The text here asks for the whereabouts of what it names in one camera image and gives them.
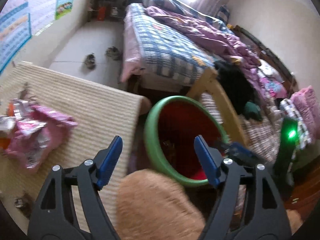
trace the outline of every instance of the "beige mat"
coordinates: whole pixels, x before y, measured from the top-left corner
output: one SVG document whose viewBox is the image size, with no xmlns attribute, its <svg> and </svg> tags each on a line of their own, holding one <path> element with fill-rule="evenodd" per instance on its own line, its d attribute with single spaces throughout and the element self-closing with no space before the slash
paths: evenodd
<svg viewBox="0 0 320 240">
<path fill-rule="evenodd" d="M 36 199 L 52 166 L 77 166 L 108 147 L 119 135 L 124 143 L 122 154 L 109 184 L 100 191 L 108 216 L 115 224 L 117 189 L 126 174 L 142 97 L 21 62 L 1 83 L 0 114 L 5 113 L 9 100 L 17 97 L 25 82 L 31 85 L 31 93 L 39 97 L 41 104 L 72 115 L 79 125 L 67 143 L 50 153 L 35 175 L 25 174 L 14 161 L 0 156 L 0 190 L 11 196 L 25 190 Z M 76 187 L 74 200 L 80 227 L 88 230 Z"/>
</svg>

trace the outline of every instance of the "wall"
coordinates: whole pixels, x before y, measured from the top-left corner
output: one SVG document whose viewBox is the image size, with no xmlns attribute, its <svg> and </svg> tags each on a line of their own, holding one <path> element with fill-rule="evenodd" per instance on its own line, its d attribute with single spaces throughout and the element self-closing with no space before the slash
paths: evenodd
<svg viewBox="0 0 320 240">
<path fill-rule="evenodd" d="M 49 67 L 51 62 L 64 47 L 69 38 L 86 21 L 86 10 L 89 0 L 74 0 L 72 11 L 54 21 L 53 24 L 40 35 L 33 36 L 30 41 L 17 53 L 13 61 L 29 61 L 42 67 Z M 13 64 L 4 70 L 4 78 L 13 68 Z"/>
<path fill-rule="evenodd" d="M 310 0 L 230 0 L 230 23 L 269 47 L 320 99 L 320 16 Z M 314 147 L 319 154 L 320 145 Z"/>
</svg>

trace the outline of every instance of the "green led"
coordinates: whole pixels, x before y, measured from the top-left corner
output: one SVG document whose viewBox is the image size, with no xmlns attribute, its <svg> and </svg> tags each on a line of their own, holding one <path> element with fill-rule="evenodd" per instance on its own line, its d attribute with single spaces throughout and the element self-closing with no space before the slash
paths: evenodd
<svg viewBox="0 0 320 240">
<path fill-rule="evenodd" d="M 289 132 L 289 139 L 293 138 L 296 136 L 296 131 L 295 130 L 292 130 Z"/>
</svg>

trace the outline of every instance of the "wooden bed post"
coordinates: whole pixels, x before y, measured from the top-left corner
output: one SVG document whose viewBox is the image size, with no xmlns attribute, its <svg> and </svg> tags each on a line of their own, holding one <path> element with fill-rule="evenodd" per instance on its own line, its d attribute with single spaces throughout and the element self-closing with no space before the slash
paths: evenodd
<svg viewBox="0 0 320 240">
<path fill-rule="evenodd" d="M 238 115 L 224 89 L 217 81 L 217 76 L 218 73 L 215 69 L 206 68 L 202 76 L 196 80 L 186 96 L 198 100 L 202 93 L 208 92 L 216 103 L 223 119 L 222 126 L 230 136 L 231 141 L 239 142 L 244 147 L 248 147 L 247 139 L 241 127 Z"/>
</svg>

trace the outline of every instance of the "pink blanket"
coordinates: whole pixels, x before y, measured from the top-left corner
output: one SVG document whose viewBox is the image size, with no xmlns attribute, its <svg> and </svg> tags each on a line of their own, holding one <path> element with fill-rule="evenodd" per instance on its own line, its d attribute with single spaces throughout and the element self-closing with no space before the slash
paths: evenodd
<svg viewBox="0 0 320 240">
<path fill-rule="evenodd" d="M 141 54 L 137 37 L 134 33 L 130 7 L 127 8 L 124 23 L 124 62 L 120 82 L 126 82 L 131 75 L 142 75 L 145 72 L 141 64 Z"/>
<path fill-rule="evenodd" d="M 164 11 L 155 6 L 146 8 L 146 14 L 176 29 L 193 42 L 228 62 L 239 62 L 247 80 L 265 101 L 265 90 L 259 82 L 257 72 L 254 71 L 261 65 L 259 58 L 247 50 L 246 45 L 237 36 L 223 33 L 205 21 Z"/>
</svg>

